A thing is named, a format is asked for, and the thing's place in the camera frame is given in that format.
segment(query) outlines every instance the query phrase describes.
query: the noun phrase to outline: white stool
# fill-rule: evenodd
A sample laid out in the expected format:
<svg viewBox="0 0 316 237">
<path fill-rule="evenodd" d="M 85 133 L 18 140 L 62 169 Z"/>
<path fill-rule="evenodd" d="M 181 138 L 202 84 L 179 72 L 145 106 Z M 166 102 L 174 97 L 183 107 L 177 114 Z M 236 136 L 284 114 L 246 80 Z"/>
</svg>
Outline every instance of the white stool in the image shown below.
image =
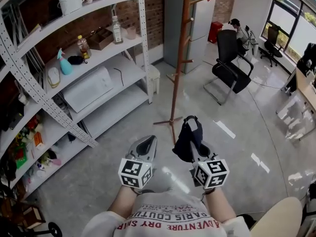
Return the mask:
<svg viewBox="0 0 316 237">
<path fill-rule="evenodd" d="M 155 68 L 153 65 L 149 65 L 149 77 L 151 83 L 153 85 L 153 93 L 159 94 L 159 79 L 160 79 L 160 72 L 158 69 Z"/>
</svg>

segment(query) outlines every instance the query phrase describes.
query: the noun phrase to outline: red box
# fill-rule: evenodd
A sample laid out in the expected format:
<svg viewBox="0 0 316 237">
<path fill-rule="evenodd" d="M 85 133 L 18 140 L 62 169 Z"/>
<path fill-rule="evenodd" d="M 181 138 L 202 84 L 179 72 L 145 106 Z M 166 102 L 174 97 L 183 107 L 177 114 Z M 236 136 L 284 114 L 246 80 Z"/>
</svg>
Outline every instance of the red box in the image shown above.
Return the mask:
<svg viewBox="0 0 316 237">
<path fill-rule="evenodd" d="M 211 29 L 209 30 L 208 41 L 212 43 L 216 43 L 217 33 L 221 31 L 222 28 L 223 28 L 223 24 L 221 24 L 220 22 L 213 22 L 211 24 Z"/>
</svg>

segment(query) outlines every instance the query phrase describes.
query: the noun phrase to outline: bottle label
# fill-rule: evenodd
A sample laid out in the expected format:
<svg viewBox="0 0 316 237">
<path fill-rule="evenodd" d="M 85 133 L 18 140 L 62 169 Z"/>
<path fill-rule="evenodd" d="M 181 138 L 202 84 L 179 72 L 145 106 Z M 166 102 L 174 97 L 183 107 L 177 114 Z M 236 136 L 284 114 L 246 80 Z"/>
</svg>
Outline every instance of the bottle label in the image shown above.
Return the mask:
<svg viewBox="0 0 316 237">
<path fill-rule="evenodd" d="M 114 33 L 114 38 L 116 42 L 121 41 L 121 36 L 120 36 L 120 28 L 119 26 L 114 26 L 113 27 L 113 33 Z"/>
</svg>

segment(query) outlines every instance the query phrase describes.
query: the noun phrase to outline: teal spray bottle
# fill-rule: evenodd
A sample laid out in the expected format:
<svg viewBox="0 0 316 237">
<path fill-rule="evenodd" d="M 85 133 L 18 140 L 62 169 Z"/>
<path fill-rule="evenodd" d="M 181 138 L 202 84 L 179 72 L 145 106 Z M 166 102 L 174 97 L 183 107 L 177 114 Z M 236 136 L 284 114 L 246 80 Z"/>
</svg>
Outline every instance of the teal spray bottle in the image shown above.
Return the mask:
<svg viewBox="0 0 316 237">
<path fill-rule="evenodd" d="M 57 55 L 57 59 L 59 59 L 60 61 L 60 67 L 61 67 L 61 71 L 63 72 L 64 75 L 69 75 L 73 72 L 73 67 L 71 66 L 71 64 L 69 63 L 69 61 L 67 61 L 62 54 L 65 54 L 61 49 L 59 49 L 58 51 L 58 55 Z"/>
</svg>

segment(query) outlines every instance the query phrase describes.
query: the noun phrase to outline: window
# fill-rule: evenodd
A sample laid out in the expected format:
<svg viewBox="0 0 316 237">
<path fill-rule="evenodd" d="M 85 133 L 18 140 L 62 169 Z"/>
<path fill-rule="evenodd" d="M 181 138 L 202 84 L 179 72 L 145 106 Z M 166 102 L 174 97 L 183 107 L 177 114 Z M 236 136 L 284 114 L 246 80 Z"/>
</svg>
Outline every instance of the window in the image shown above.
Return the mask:
<svg viewBox="0 0 316 237">
<path fill-rule="evenodd" d="M 268 38 L 268 27 L 272 25 L 280 29 L 277 47 L 295 63 L 309 43 L 316 43 L 316 13 L 301 0 L 273 0 L 262 37 Z"/>
</svg>

